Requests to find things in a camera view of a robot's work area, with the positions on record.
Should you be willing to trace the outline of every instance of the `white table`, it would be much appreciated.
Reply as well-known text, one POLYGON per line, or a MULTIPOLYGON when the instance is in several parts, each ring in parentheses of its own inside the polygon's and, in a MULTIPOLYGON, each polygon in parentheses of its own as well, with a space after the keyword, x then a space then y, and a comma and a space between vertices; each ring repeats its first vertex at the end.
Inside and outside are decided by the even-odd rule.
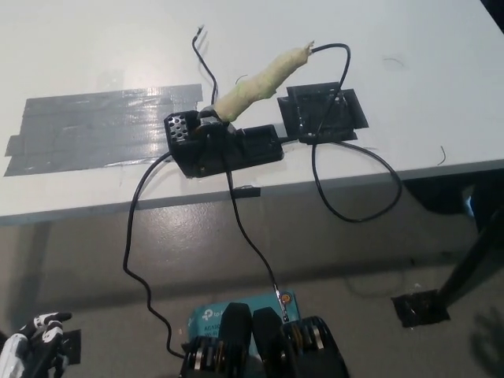
MULTIPOLYGON (((0 5, 0 150, 20 129, 27 98, 203 83, 191 50, 197 27, 220 85, 263 69, 277 54, 343 42, 352 49, 345 88, 369 122, 355 144, 372 147, 403 179, 504 168, 504 36, 480 0, 25 0, 0 5), (447 159, 443 159, 443 146, 447 159)), ((286 86, 337 81, 344 51, 316 54, 286 86)), ((237 127, 281 123, 274 98, 254 104, 237 127)), ((285 146, 276 163, 234 172, 262 195, 313 186, 310 147, 285 146)), ((325 187, 371 183, 388 173, 337 146, 317 149, 325 187)), ((0 157, 0 173, 10 157, 0 157)), ((0 177, 0 224, 124 211, 146 165, 0 177)), ((187 180, 167 164, 139 207, 228 198, 223 175, 187 180)))

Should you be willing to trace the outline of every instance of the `white robotic glove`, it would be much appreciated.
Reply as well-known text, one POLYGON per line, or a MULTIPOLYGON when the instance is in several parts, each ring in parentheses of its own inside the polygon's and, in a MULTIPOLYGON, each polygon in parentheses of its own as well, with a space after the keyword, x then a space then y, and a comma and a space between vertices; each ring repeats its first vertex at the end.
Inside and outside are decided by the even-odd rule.
POLYGON ((10 336, 0 354, 0 378, 54 378, 65 372, 68 359, 63 353, 63 325, 71 313, 47 313, 35 317, 10 336))

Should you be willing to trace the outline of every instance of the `black wire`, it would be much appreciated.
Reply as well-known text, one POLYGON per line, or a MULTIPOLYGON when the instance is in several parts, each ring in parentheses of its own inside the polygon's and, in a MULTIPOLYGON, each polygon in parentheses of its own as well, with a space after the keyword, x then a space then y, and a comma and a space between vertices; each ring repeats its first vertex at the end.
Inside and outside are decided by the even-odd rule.
POLYGON ((447 153, 445 152, 444 147, 443 146, 440 146, 440 147, 441 147, 441 151, 443 152, 443 159, 442 159, 442 161, 440 161, 438 163, 438 167, 447 160, 447 153))
POLYGON ((136 187, 135 193, 133 194, 132 203, 129 206, 129 215, 128 215, 128 230, 126 232, 126 248, 124 249, 124 260, 123 260, 123 270, 126 274, 128 274, 131 278, 139 281, 143 287, 145 287, 145 291, 147 292, 147 309, 160 321, 165 323, 166 328, 168 329, 168 337, 166 339, 166 350, 173 356, 178 358, 183 358, 184 356, 178 352, 175 352, 170 347, 170 342, 172 341, 172 325, 163 317, 158 311, 152 308, 152 290, 150 289, 149 284, 139 275, 132 272, 128 267, 129 253, 132 247, 132 231, 133 231, 133 217, 135 216, 135 207, 139 201, 140 193, 142 192, 142 187, 146 182, 149 175, 154 171, 154 169, 160 165, 163 161, 169 158, 172 154, 167 152, 166 154, 159 157, 154 163, 150 165, 150 167, 145 171, 140 179, 138 186, 136 187))
POLYGON ((298 136, 281 136, 278 138, 278 141, 280 142, 280 144, 294 142, 296 140, 299 140, 298 136))
MULTIPOLYGON (((209 74, 209 76, 212 78, 213 81, 213 89, 212 89, 212 105, 215 102, 215 94, 217 93, 217 80, 215 79, 215 76, 212 74, 212 71, 210 71, 208 65, 206 65, 205 60, 201 56, 201 54, 198 52, 198 49, 196 49, 196 40, 198 39, 199 35, 201 34, 203 30, 203 27, 200 27, 198 29, 198 32, 196 33, 195 37, 192 39, 192 48, 195 51, 196 55, 198 56, 198 59, 202 66, 205 68, 206 72, 209 74)), ((228 163, 226 161, 225 156, 222 154, 221 155, 222 159, 222 165, 224 167, 224 170, 226 172, 226 177, 228 179, 228 187, 229 187, 229 195, 231 196, 231 201, 233 204, 233 209, 235 211, 235 217, 236 217, 236 223, 238 224, 239 230, 242 232, 243 237, 245 240, 249 243, 249 245, 252 247, 254 252, 259 256, 259 258, 262 260, 264 263, 266 269, 268 269, 268 274, 269 274, 269 280, 271 281, 271 284, 273 286, 273 290, 275 291, 276 298, 280 304, 280 308, 282 309, 282 314, 283 314, 283 321, 289 321, 288 315, 287 315, 287 310, 284 305, 284 303, 280 299, 280 291, 278 289, 278 284, 276 283, 275 275, 273 274, 273 270, 271 269, 271 266, 269 266, 268 260, 266 260, 264 254, 255 246, 255 244, 252 242, 250 237, 245 231, 245 228, 243 228, 242 221, 239 219, 239 212, 238 212, 238 206, 236 205, 236 197, 235 197, 235 192, 233 189, 233 179, 232 179, 232 172, 231 169, 228 167, 228 163)))
POLYGON ((319 136, 321 133, 322 125, 324 124, 326 118, 328 117, 329 113, 331 112, 332 107, 334 106, 335 98, 339 95, 339 92, 341 91, 342 85, 345 81, 345 78, 347 77, 348 68, 350 67, 350 58, 351 58, 350 48, 348 47, 348 45, 346 45, 344 43, 329 43, 328 45, 319 46, 319 47, 312 49, 312 53, 317 53, 319 51, 323 51, 323 50, 331 49, 331 48, 344 49, 346 51, 346 63, 345 63, 345 68, 343 69, 343 74, 341 75, 341 79, 338 83, 338 87, 336 88, 334 95, 330 99, 328 109, 326 110, 324 116, 322 117, 322 120, 321 120, 320 124, 318 125, 317 131, 315 132, 315 136, 314 136, 315 141, 312 145, 313 178, 315 179, 315 185, 317 185, 318 194, 320 195, 325 206, 329 209, 329 211, 331 211, 331 213, 336 215, 339 219, 341 219, 342 221, 350 222, 350 223, 362 223, 362 222, 372 221, 373 219, 376 219, 377 217, 381 217, 385 213, 388 213, 392 208, 394 208, 394 206, 397 205, 397 203, 399 202, 399 199, 401 198, 401 195, 402 195, 402 181, 399 178, 399 175, 383 158, 381 158, 380 156, 378 156, 377 154, 374 154, 373 152, 371 152, 369 150, 366 150, 365 148, 362 148, 359 146, 354 146, 353 144, 349 144, 349 143, 345 143, 345 142, 335 143, 338 146, 343 146, 343 147, 349 148, 351 150, 356 150, 358 152, 366 154, 366 155, 370 156, 371 158, 377 160, 386 169, 388 169, 388 171, 391 173, 392 178, 394 179, 394 181, 398 185, 397 193, 396 193, 394 199, 392 200, 392 202, 387 207, 385 207, 384 209, 382 209, 378 213, 374 213, 373 215, 363 217, 363 218, 346 217, 346 216, 342 215, 340 212, 338 212, 334 207, 332 207, 331 204, 329 203, 329 201, 327 200, 327 198, 325 197, 324 190, 322 189, 321 181, 319 180, 318 173, 317 173, 316 151, 317 151, 317 144, 318 144, 319 136))
POLYGON ((208 65, 205 63, 205 59, 203 59, 202 55, 199 53, 198 49, 196 48, 196 41, 198 40, 199 35, 202 33, 203 26, 200 26, 198 28, 198 31, 196 32, 195 37, 192 39, 192 50, 195 51, 196 55, 198 56, 199 62, 202 64, 202 66, 205 68, 206 73, 210 76, 212 79, 213 83, 213 88, 212 88, 212 100, 211 104, 213 105, 215 103, 215 100, 217 100, 217 80, 215 79, 215 76, 212 74, 212 71, 208 68, 208 65))
POLYGON ((246 242, 249 243, 249 245, 252 247, 254 252, 256 253, 257 256, 262 260, 263 264, 265 265, 266 269, 268 269, 268 274, 269 274, 269 280, 271 281, 271 284, 273 286, 273 290, 275 291, 276 298, 280 304, 280 308, 282 309, 282 315, 283 315, 283 321, 287 322, 289 321, 288 315, 287 315, 287 310, 285 308, 284 303, 282 302, 280 298, 280 290, 278 289, 278 284, 276 283, 276 278, 275 275, 273 274, 273 270, 271 269, 271 266, 268 263, 268 260, 266 260, 264 254, 259 250, 259 248, 256 247, 254 242, 250 239, 248 234, 245 231, 245 228, 243 227, 242 221, 239 218, 239 212, 238 212, 238 205, 236 204, 236 197, 235 197, 235 190, 233 187, 233 176, 232 172, 228 167, 228 163, 226 161, 225 156, 222 154, 222 164, 224 166, 224 170, 226 172, 226 178, 228 179, 228 188, 229 188, 229 195, 231 196, 231 202, 233 204, 233 210, 235 211, 235 218, 236 218, 236 223, 238 224, 239 230, 242 232, 243 238, 245 238, 246 242))

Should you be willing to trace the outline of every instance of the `concrete floor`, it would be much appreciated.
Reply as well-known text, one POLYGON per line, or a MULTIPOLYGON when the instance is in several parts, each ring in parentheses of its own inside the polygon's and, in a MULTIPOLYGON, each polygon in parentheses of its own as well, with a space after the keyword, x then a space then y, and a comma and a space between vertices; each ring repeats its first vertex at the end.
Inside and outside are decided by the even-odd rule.
MULTIPOLYGON (((392 195, 381 185, 329 198, 357 216, 392 195)), ((469 218, 428 213, 408 193, 392 213, 361 225, 335 219, 314 192, 239 200, 239 208, 302 315, 327 321, 353 377, 504 376, 501 254, 450 308, 451 321, 401 328, 390 300, 447 278, 476 238, 469 218)), ((126 215, 0 228, 0 329, 11 332, 39 312, 74 312, 66 329, 82 329, 82 363, 67 377, 162 378, 180 370, 143 289, 122 271, 126 215)), ((230 202, 138 212, 131 268, 152 285, 176 350, 196 306, 269 290, 230 202)))

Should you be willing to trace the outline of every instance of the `metal stand base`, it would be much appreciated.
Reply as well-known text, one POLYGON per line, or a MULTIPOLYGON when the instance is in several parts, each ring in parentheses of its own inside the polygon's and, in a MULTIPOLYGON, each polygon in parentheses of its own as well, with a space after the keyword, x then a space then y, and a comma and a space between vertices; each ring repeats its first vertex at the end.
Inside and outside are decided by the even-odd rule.
POLYGON ((504 230, 504 212, 499 209, 439 290, 423 291, 393 298, 395 312, 402 322, 402 326, 416 327, 417 325, 448 321, 450 315, 447 312, 447 307, 457 299, 456 294, 488 255, 490 247, 502 230, 504 230))

